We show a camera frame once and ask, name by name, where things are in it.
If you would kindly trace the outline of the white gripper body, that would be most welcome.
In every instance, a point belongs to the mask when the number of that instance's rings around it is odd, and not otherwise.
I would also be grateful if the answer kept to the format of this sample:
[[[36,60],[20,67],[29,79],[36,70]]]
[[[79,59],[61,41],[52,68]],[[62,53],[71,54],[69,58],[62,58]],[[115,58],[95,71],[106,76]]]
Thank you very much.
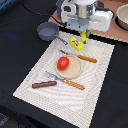
[[[61,5],[61,20],[68,29],[84,32],[87,29],[106,32],[113,13],[99,7],[97,0],[64,0]]]

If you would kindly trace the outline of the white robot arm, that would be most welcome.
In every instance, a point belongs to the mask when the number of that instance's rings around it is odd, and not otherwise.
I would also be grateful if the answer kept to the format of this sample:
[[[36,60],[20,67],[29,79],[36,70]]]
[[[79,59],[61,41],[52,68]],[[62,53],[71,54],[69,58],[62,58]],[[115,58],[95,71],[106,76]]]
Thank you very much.
[[[61,20],[71,30],[106,32],[112,17],[109,9],[97,6],[97,0],[64,0],[61,5]]]

